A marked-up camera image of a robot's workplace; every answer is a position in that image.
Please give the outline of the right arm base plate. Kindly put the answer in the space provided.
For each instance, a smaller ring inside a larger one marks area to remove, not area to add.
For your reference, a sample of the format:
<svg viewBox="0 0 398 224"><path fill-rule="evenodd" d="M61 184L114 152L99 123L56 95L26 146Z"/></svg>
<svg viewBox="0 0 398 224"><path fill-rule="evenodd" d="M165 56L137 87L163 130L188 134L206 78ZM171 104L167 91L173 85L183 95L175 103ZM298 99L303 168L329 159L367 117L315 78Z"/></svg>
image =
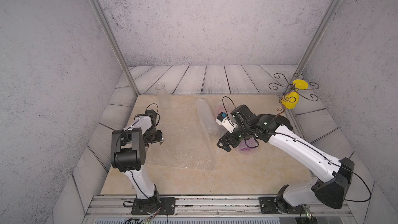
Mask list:
<svg viewBox="0 0 398 224"><path fill-rule="evenodd" d="M304 213L303 208L291 206L284 199L278 200L276 197L259 197L261 214L289 214L300 215Z"/></svg>

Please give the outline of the clear glass vase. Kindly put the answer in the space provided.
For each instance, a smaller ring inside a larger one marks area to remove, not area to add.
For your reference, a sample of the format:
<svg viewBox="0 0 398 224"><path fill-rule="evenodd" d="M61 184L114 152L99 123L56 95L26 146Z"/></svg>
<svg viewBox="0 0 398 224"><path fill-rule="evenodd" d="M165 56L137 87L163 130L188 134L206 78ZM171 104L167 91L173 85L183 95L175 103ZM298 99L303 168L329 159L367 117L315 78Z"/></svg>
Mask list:
<svg viewBox="0 0 398 224"><path fill-rule="evenodd" d="M159 104L164 109L169 109L171 107L170 97L167 93L164 83L155 84L156 94L159 100Z"/></svg>

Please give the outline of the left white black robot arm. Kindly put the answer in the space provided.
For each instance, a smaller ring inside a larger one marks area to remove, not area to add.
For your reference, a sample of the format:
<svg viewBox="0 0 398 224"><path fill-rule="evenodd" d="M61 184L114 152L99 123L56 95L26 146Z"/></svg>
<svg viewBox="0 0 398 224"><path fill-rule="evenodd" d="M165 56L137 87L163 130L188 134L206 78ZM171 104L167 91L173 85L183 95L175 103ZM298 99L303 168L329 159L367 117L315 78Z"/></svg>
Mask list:
<svg viewBox="0 0 398 224"><path fill-rule="evenodd" d="M144 166L149 144L162 143L162 132L157 129L159 114L147 111L136 115L132 124L112 132L111 164L123 173L136 191L134 204L140 209L156 211L161 207L156 185Z"/></svg>

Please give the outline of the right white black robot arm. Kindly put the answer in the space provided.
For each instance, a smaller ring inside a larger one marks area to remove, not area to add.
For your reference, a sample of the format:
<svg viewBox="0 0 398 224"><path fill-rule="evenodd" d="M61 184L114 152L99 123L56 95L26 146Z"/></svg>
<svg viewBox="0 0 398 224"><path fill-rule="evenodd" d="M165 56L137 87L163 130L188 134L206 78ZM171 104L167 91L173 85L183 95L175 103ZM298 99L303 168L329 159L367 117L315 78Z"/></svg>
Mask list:
<svg viewBox="0 0 398 224"><path fill-rule="evenodd" d="M246 105L240 105L230 114L220 112L216 123L227 132L217 146L229 152L249 139L261 140L286 152L315 177L307 183L284 185L275 197L275 207L289 213L302 204L320 202L330 208L340 209L350 187L354 162L338 159L316 148L292 131L290 121L281 115L256 115Z"/></svg>

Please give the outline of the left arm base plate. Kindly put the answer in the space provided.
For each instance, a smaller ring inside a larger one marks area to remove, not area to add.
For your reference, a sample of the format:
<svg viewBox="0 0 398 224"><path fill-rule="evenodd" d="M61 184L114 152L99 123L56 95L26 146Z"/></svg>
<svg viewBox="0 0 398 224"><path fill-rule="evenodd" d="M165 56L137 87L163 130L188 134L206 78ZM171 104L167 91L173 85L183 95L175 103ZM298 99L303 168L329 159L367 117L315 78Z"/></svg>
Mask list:
<svg viewBox="0 0 398 224"><path fill-rule="evenodd" d="M159 199L138 199L133 202L132 215L174 215L176 198L160 197Z"/></svg>

